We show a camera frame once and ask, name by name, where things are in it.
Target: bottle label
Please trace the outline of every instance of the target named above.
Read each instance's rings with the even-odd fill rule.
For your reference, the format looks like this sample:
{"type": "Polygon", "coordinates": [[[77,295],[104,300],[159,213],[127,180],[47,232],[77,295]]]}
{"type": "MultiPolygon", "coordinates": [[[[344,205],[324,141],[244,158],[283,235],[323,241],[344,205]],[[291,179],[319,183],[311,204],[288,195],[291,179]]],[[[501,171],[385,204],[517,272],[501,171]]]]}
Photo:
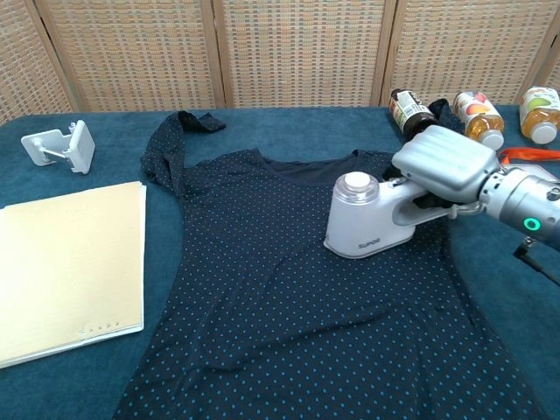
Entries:
{"type": "Polygon", "coordinates": [[[463,92],[455,97],[454,108],[465,127],[476,116],[500,116],[494,105],[481,92],[463,92]]]}
{"type": "Polygon", "coordinates": [[[388,103],[388,109],[393,114],[393,118],[395,118],[396,124],[401,131],[404,130],[404,124],[412,116],[421,112],[431,114],[431,111],[425,107],[410,90],[392,94],[388,103]]]}
{"type": "Polygon", "coordinates": [[[519,120],[525,123],[527,114],[533,109],[546,108],[560,110],[558,92],[550,87],[532,87],[523,96],[519,106],[519,120]]]}

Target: blue tablecloth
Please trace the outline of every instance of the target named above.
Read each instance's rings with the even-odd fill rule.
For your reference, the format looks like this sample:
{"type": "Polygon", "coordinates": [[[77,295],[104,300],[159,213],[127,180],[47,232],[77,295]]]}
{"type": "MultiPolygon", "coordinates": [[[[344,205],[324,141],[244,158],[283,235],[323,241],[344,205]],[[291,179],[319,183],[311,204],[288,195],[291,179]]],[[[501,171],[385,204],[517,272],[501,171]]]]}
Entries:
{"type": "MultiPolygon", "coordinates": [[[[531,146],[521,137],[517,107],[498,109],[506,120],[505,147],[531,146]]],[[[131,180],[148,186],[144,330],[3,369],[1,418],[111,417],[150,340],[179,264],[179,205],[144,177],[139,161],[150,135],[169,114],[37,115],[0,128],[0,207],[131,180]],[[86,122],[96,143],[91,172],[74,174],[65,164],[35,166],[20,138],[52,129],[66,134],[78,119],[86,122]]],[[[386,108],[220,109],[212,114],[227,127],[212,135],[192,134],[186,146],[188,165],[253,147],[275,160],[309,161],[340,158],[354,149],[394,152],[401,146],[386,108]]],[[[560,140],[550,148],[560,149],[560,140]]],[[[560,164],[541,165],[560,177],[560,164]]],[[[560,418],[560,288],[511,256],[523,236],[510,227],[485,214],[450,225],[455,262],[474,300],[544,408],[560,418]]],[[[537,245],[532,255],[560,277],[555,251],[537,245]]]]}

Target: yellow folder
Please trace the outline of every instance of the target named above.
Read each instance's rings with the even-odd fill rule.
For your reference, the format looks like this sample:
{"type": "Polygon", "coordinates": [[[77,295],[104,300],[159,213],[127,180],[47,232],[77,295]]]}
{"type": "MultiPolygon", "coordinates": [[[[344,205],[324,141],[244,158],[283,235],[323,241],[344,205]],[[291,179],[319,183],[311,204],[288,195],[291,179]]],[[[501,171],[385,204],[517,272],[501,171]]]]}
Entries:
{"type": "Polygon", "coordinates": [[[144,328],[146,187],[0,210],[0,368],[144,328]]]}

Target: orange strap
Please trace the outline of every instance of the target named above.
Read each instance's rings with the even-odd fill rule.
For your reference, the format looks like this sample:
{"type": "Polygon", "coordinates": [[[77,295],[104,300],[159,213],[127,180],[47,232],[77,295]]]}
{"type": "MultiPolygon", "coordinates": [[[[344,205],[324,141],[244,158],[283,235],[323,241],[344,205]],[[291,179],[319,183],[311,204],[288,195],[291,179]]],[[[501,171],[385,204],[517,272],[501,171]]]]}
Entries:
{"type": "Polygon", "coordinates": [[[560,150],[532,149],[530,147],[510,147],[504,149],[498,155],[504,165],[509,164],[510,159],[520,160],[560,160],[560,150]]]}

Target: supor logo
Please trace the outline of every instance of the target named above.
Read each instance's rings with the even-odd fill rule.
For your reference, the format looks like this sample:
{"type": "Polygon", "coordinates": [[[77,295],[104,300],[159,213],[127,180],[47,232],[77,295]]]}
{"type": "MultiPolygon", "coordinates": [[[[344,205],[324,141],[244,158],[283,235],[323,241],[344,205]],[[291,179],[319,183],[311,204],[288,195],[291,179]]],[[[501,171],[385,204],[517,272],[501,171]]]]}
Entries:
{"type": "Polygon", "coordinates": [[[364,249],[367,247],[370,247],[372,245],[375,245],[376,243],[379,243],[381,241],[382,238],[377,238],[377,239],[373,239],[372,241],[366,242],[366,243],[361,243],[358,245],[359,249],[364,249]]]}

